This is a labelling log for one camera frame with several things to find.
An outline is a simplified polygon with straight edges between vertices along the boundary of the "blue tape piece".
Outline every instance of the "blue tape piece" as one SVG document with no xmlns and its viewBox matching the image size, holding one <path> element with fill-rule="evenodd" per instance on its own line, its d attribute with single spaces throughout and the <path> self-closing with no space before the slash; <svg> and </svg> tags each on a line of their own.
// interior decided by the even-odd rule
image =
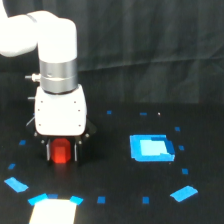
<svg viewBox="0 0 224 224">
<path fill-rule="evenodd" d="M 57 194 L 48 194 L 47 197 L 49 199 L 57 199 L 58 198 L 58 195 Z"/>
<path fill-rule="evenodd" d="M 9 167 L 8 167 L 8 169 L 9 169 L 9 170 L 12 170 L 12 169 L 15 167 L 15 165 L 16 165 L 16 164 L 14 164 L 14 163 L 10 164 Z"/>
<path fill-rule="evenodd" d="M 179 149 L 180 149 L 181 151 L 184 151 L 184 146 L 183 146 L 183 145 L 179 145 L 178 147 L 179 147 Z"/>
<path fill-rule="evenodd" d="M 43 200 L 46 200 L 46 199 L 48 199 L 47 194 L 41 194 L 41 195 L 38 195 L 34 198 L 29 199 L 28 202 L 32 206 L 34 206 L 37 202 L 40 202 L 40 201 L 43 201 Z"/>
<path fill-rule="evenodd" d="M 78 198 L 78 197 L 75 197 L 75 196 L 72 196 L 70 198 L 70 201 L 77 204 L 77 205 L 80 205 L 82 202 L 83 202 L 83 199 L 82 198 Z"/>
<path fill-rule="evenodd" d="M 175 131 L 180 131 L 180 127 L 175 127 Z"/>
<path fill-rule="evenodd" d="M 172 154 L 160 154 L 154 156 L 143 156 L 141 152 L 141 140 L 164 140 L 165 145 L 169 147 L 169 151 Z M 156 161 L 164 161 L 164 162 L 172 162 L 175 158 L 175 151 L 173 148 L 172 142 L 166 139 L 166 135 L 132 135 L 130 136 L 130 144 L 131 144 L 131 158 L 135 159 L 138 162 L 156 162 Z"/>
<path fill-rule="evenodd" d="M 26 140 L 21 140 L 19 145 L 26 145 Z"/>
<path fill-rule="evenodd" d="M 98 197 L 97 204 L 105 204 L 106 198 L 103 196 Z"/>
<path fill-rule="evenodd" d="M 149 204 L 149 197 L 143 197 L 142 204 Z"/>
<path fill-rule="evenodd" d="M 186 187 L 174 192 L 170 196 L 173 197 L 176 201 L 181 202 L 197 193 L 198 193 L 198 191 L 196 189 L 194 189 L 193 187 L 186 186 Z"/>
<path fill-rule="evenodd" d="M 188 175 L 188 169 L 182 169 L 182 174 Z"/>
<path fill-rule="evenodd" d="M 29 188 L 27 185 L 20 183 L 18 180 L 16 180 L 14 177 L 11 177 L 4 181 L 6 184 L 8 184 L 14 191 L 17 193 L 25 191 L 27 188 Z"/>
</svg>

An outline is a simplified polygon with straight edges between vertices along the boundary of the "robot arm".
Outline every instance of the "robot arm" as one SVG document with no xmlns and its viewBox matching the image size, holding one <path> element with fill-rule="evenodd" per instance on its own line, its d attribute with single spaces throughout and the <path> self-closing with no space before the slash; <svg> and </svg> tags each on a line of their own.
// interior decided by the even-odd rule
<svg viewBox="0 0 224 224">
<path fill-rule="evenodd" d="M 61 94 L 78 87 L 75 24 L 46 11 L 7 17 L 0 0 L 0 54 L 15 57 L 38 46 L 40 86 Z"/>
</svg>

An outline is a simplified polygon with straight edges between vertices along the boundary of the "red block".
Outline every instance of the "red block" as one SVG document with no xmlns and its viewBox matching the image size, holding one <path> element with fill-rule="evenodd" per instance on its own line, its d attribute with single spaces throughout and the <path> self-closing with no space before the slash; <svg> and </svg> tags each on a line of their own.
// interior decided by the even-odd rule
<svg viewBox="0 0 224 224">
<path fill-rule="evenodd" d="M 71 159 L 71 145 L 67 139 L 58 138 L 51 143 L 51 159 L 55 163 L 66 163 Z"/>
</svg>

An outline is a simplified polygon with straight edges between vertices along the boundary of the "blue square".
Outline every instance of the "blue square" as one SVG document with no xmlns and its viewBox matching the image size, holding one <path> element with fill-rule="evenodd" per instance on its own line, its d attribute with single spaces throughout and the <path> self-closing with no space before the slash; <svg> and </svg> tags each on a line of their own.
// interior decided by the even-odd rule
<svg viewBox="0 0 224 224">
<path fill-rule="evenodd" d="M 14 164 L 14 163 L 10 164 L 9 167 L 8 167 L 8 169 L 9 169 L 9 170 L 12 170 L 12 169 L 15 167 L 15 165 L 16 165 L 16 164 Z"/>
<path fill-rule="evenodd" d="M 196 189 L 194 189 L 193 187 L 186 186 L 186 187 L 174 192 L 170 196 L 173 197 L 176 201 L 181 202 L 197 193 L 198 193 L 198 191 Z"/>
<path fill-rule="evenodd" d="M 180 149 L 181 151 L 184 151 L 184 146 L 183 146 L 183 145 L 179 145 L 178 147 L 179 147 L 179 149 Z"/>
<path fill-rule="evenodd" d="M 143 197 L 142 204 L 149 204 L 149 197 Z"/>
<path fill-rule="evenodd" d="M 180 127 L 175 127 L 175 131 L 180 131 Z"/>
<path fill-rule="evenodd" d="M 138 162 L 174 161 L 175 151 L 166 135 L 130 136 L 131 158 Z"/>
<path fill-rule="evenodd" d="M 41 195 L 38 195 L 34 198 L 29 199 L 28 202 L 32 206 L 34 206 L 37 202 L 42 201 L 42 200 L 46 200 L 46 199 L 48 199 L 47 195 L 46 194 L 41 194 Z"/>
<path fill-rule="evenodd" d="M 26 145 L 26 140 L 21 140 L 19 145 Z"/>
<path fill-rule="evenodd" d="M 79 198 L 79 197 L 76 197 L 76 196 L 72 196 L 70 198 L 70 201 L 77 204 L 77 205 L 80 205 L 83 202 L 83 199 Z"/>
<path fill-rule="evenodd" d="M 142 112 L 142 113 L 140 113 L 140 115 L 141 115 L 141 116 L 147 116 L 147 113 Z"/>
<path fill-rule="evenodd" d="M 98 200 L 97 200 L 97 204 L 105 204 L 106 202 L 106 198 L 105 197 L 98 197 Z"/>
<path fill-rule="evenodd" d="M 184 175 L 188 175 L 188 169 L 182 169 L 182 173 L 183 173 Z"/>
<path fill-rule="evenodd" d="M 48 194 L 47 196 L 49 199 L 57 199 L 58 198 L 57 194 Z"/>
</svg>

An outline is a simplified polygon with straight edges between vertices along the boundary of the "black surface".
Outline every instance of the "black surface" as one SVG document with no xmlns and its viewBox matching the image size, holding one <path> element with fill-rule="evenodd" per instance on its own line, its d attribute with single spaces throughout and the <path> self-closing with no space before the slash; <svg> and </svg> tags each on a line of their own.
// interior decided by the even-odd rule
<svg viewBox="0 0 224 224">
<path fill-rule="evenodd" d="M 80 168 L 74 163 L 45 162 L 41 144 L 25 130 L 32 104 L 14 103 L 1 113 L 1 223 L 28 223 L 32 207 L 27 200 L 43 193 L 58 194 L 59 199 L 84 198 L 75 224 L 223 223 L 223 107 L 98 103 L 88 104 L 88 113 L 98 133 L 85 145 L 86 163 Z M 131 159 L 133 134 L 166 134 L 174 144 L 175 162 Z M 25 146 L 19 146 L 22 139 L 27 140 Z M 184 145 L 185 151 L 179 151 L 178 145 Z M 8 170 L 11 163 L 16 166 Z M 189 175 L 183 175 L 182 168 L 188 168 Z M 10 177 L 29 189 L 17 194 L 4 183 Z M 199 193 L 182 203 L 169 196 L 187 185 Z M 98 205 L 98 196 L 105 196 L 106 204 Z M 142 204 L 143 196 L 150 198 L 149 205 Z"/>
</svg>

